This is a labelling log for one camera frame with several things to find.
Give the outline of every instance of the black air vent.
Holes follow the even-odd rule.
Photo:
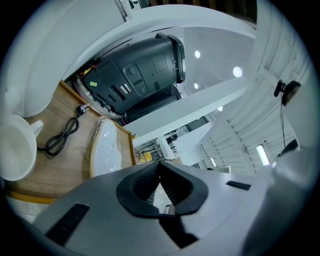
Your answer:
[[[75,204],[45,235],[47,238],[64,246],[75,231],[80,221],[89,210],[89,206]]]
[[[237,188],[237,189],[241,189],[241,190],[249,190],[251,185],[245,184],[245,183],[240,183],[240,182],[236,182],[236,181],[228,181],[226,183],[227,185]]]
[[[141,200],[147,201],[160,183],[157,166],[153,166],[133,182],[133,193]]]
[[[112,100],[113,102],[116,102],[116,99],[112,97],[110,94],[108,95],[109,99]]]
[[[160,89],[158,81],[154,82],[153,85],[154,85],[154,88],[155,88],[156,91],[158,91]]]

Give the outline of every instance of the black plug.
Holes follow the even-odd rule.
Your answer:
[[[77,106],[77,107],[76,107],[76,111],[77,111],[76,116],[77,116],[77,117],[80,117],[80,116],[82,116],[84,113],[86,113],[86,112],[89,110],[89,108],[88,108],[89,105],[90,105],[90,104],[88,103],[88,104],[85,104],[85,105]]]

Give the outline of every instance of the white wall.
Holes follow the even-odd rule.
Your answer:
[[[202,149],[199,146],[193,148],[188,154],[182,154],[180,156],[183,165],[192,166],[204,159]]]
[[[24,94],[24,116],[43,111],[75,59],[123,22],[114,1],[46,1],[15,38],[2,70],[4,86]]]
[[[199,145],[200,140],[206,135],[212,126],[213,124],[208,122],[173,141],[172,143],[180,152],[179,155],[188,155],[196,146]]]
[[[125,126],[138,138],[135,147],[182,127],[245,93],[251,82],[245,77],[233,78],[177,100]]]
[[[246,74],[255,40],[224,29],[186,27],[184,41],[186,87],[196,93],[234,78],[234,67],[240,67]],[[200,58],[195,57],[195,51],[200,52]]]
[[[284,118],[286,145],[295,137],[300,137],[308,146],[314,146],[319,139],[320,118],[316,113],[319,109],[319,100],[316,100],[319,98],[316,89],[319,80],[303,42],[285,17],[267,1],[258,1],[257,18],[257,34],[249,65],[251,71],[246,75],[254,83],[231,112],[226,116],[222,112],[224,123],[218,122],[202,140],[203,151],[209,157],[220,157],[225,165],[231,165],[232,173],[247,175],[252,173],[248,164],[255,171],[262,166],[257,145],[264,145],[271,162],[284,149],[281,98],[274,97],[279,79],[285,83],[295,80],[302,85],[283,109],[284,116],[287,116]],[[238,140],[226,132],[226,121]]]
[[[180,157],[182,164],[192,166],[204,159],[202,150],[199,148],[199,142],[211,129],[212,125],[211,122],[208,122],[172,142],[178,151],[176,155]]]

